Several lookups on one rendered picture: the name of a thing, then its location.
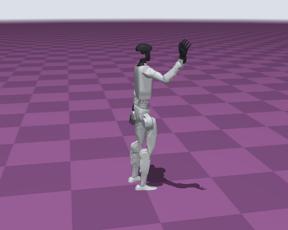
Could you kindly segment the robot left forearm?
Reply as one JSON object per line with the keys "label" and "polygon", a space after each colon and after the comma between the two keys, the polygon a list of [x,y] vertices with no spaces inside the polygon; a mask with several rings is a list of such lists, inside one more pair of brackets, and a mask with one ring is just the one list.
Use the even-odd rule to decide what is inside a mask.
{"label": "robot left forearm", "polygon": [[137,99],[136,96],[135,96],[135,90],[134,90],[134,101],[133,101],[133,105],[134,105],[134,109],[135,109],[135,106],[138,106],[138,102],[140,101],[140,99]]}

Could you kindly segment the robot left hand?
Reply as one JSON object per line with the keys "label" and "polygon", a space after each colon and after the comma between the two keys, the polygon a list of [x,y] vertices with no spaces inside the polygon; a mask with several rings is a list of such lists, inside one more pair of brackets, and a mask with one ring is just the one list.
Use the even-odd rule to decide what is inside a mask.
{"label": "robot left hand", "polygon": [[[134,105],[132,106],[132,110],[134,111]],[[132,116],[130,115],[130,120],[129,120],[129,122],[131,123],[131,121],[132,121],[132,125],[135,124],[135,121],[133,121]]]}

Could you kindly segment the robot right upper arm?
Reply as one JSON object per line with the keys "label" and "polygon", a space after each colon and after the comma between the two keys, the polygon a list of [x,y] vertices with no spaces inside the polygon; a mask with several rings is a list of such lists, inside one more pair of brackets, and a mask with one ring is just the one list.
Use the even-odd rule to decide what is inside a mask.
{"label": "robot right upper arm", "polygon": [[163,83],[170,83],[170,82],[172,82],[172,80],[173,80],[173,77],[172,77],[170,80],[164,81],[164,80],[163,80],[163,75],[162,75],[160,72],[155,71],[155,70],[152,69],[151,67],[144,68],[144,69],[142,70],[142,74],[144,74],[144,76],[147,77],[147,78],[149,78],[149,79],[150,79],[150,78],[153,78],[153,79],[158,80],[158,81],[161,81],[161,82],[163,82]]}

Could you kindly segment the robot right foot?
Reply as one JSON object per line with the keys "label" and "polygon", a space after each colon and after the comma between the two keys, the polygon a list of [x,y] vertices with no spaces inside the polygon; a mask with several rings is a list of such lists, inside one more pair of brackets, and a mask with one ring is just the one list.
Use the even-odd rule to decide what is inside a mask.
{"label": "robot right foot", "polygon": [[145,184],[145,187],[141,187],[140,184],[137,184],[136,187],[135,187],[135,190],[155,190],[155,189],[157,189],[157,187],[150,186],[150,185],[147,185],[147,184]]}

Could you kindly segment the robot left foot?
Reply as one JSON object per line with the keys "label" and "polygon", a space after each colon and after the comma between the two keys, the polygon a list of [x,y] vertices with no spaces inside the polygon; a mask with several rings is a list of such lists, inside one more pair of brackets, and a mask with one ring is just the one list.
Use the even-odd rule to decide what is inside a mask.
{"label": "robot left foot", "polygon": [[138,177],[136,177],[136,178],[134,178],[133,176],[132,176],[132,177],[129,177],[128,182],[129,182],[129,183],[133,183],[133,182],[135,182],[135,181],[141,180],[141,176],[139,176],[139,175],[137,175],[137,176],[138,176]]}

